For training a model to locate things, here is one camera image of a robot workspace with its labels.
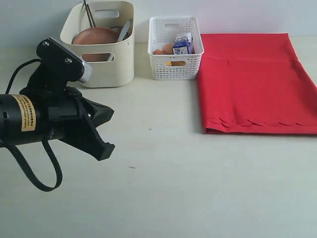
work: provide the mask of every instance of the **folded red towel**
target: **folded red towel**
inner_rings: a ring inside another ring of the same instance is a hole
[[[317,88],[288,34],[205,34],[197,76],[206,133],[317,134]]]

